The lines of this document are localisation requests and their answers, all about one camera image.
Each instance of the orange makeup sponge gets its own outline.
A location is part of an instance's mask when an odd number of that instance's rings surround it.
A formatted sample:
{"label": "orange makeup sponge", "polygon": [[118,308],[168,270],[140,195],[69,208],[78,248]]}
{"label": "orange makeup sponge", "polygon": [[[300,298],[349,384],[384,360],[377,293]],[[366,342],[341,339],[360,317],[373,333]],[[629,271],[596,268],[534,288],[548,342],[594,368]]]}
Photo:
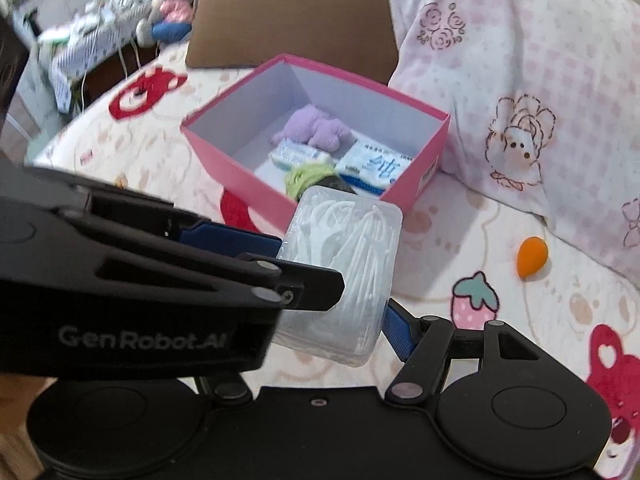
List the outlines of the orange makeup sponge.
{"label": "orange makeup sponge", "polygon": [[545,266],[548,258],[549,248],[542,238],[532,236],[524,240],[520,245],[516,260],[516,268],[520,279],[524,280],[527,276],[538,272]]}

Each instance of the blue gripper pad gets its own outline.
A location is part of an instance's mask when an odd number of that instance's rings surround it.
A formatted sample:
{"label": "blue gripper pad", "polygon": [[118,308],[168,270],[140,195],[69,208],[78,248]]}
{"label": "blue gripper pad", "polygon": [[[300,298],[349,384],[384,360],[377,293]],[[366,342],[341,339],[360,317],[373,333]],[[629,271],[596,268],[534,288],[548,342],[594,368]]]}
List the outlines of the blue gripper pad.
{"label": "blue gripper pad", "polygon": [[252,233],[216,222],[199,222],[191,228],[183,229],[178,241],[231,258],[242,253],[275,258],[282,245],[282,240],[276,236]]}
{"label": "blue gripper pad", "polygon": [[388,305],[382,321],[382,333],[396,352],[398,359],[404,363],[415,350],[416,345],[411,338],[409,324]]}

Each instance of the pillow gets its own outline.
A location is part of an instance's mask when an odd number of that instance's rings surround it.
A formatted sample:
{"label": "pillow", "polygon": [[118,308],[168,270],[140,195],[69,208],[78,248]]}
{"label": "pillow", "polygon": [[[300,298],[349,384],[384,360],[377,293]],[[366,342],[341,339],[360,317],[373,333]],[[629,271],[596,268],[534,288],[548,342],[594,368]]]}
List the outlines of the pillow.
{"label": "pillow", "polygon": [[640,286],[640,6],[391,3],[389,86],[451,113],[444,171]]}
{"label": "pillow", "polygon": [[398,63],[388,0],[198,0],[190,68],[306,57],[386,84]]}

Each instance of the gray plush toy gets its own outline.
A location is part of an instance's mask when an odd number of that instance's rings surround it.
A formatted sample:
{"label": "gray plush toy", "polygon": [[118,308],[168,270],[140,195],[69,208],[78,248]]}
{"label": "gray plush toy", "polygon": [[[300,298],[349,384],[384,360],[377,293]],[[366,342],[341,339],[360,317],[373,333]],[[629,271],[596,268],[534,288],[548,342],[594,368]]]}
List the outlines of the gray plush toy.
{"label": "gray plush toy", "polygon": [[157,42],[173,43],[181,40],[191,30],[191,17],[187,21],[178,23],[175,16],[184,15],[186,9],[190,9],[193,0],[181,0],[183,5],[161,10],[162,3],[166,0],[152,0],[152,9],[148,18],[143,18],[136,27],[136,39],[143,47],[154,46]]}

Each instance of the pink box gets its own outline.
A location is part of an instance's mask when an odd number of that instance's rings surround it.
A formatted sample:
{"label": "pink box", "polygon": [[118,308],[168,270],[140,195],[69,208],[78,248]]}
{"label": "pink box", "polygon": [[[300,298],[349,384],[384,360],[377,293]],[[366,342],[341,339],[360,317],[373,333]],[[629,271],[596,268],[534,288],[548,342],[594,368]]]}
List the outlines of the pink box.
{"label": "pink box", "polygon": [[285,173],[269,160],[270,139],[309,103],[338,117],[354,138],[414,157],[380,196],[407,213],[438,166],[449,115],[361,76],[282,54],[186,117],[180,129],[213,179],[284,232],[296,202],[284,194]]}

